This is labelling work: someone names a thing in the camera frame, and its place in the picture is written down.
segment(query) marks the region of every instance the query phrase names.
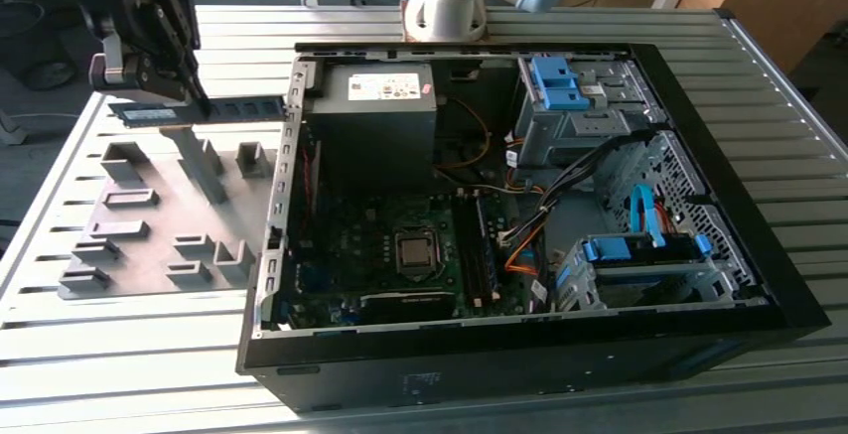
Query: sticker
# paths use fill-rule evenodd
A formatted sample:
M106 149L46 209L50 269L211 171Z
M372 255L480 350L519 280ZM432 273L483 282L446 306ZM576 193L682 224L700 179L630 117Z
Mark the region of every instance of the sticker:
M176 113L172 109L135 109L124 111L123 117L127 119L175 119Z
M347 81L350 101L420 98L419 73L362 73Z
M535 294L539 300L542 301L547 300L547 288L544 288L544 286L539 283L538 280L532 282L532 285L530 286L530 290L532 291L532 293Z
M519 153L516 151L507 151L507 165L511 168L519 167Z
M604 94L604 88L600 84L588 84L580 87L583 94Z
M423 396L431 393L439 381L442 381L442 372L420 372L407 374L400 378L402 390L407 396Z

